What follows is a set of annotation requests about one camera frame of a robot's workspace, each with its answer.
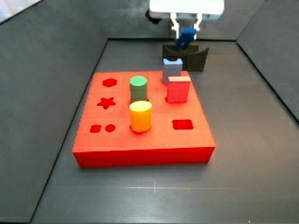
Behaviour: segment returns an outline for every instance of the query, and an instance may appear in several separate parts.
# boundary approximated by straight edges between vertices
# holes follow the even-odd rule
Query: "red shape sorter box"
[[[130,78],[137,75],[147,78],[154,105],[145,133],[130,129]],[[162,77],[162,71],[95,74],[73,148],[82,168],[210,162],[215,142],[194,86],[187,102],[169,103]]]

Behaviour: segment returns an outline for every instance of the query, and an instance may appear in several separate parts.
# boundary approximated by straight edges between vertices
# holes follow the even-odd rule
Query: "white robot part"
[[[199,31],[202,20],[218,20],[223,11],[225,0],[150,0],[151,17],[173,20],[177,38],[179,38],[181,29],[177,18],[181,14],[197,16],[194,28]]]

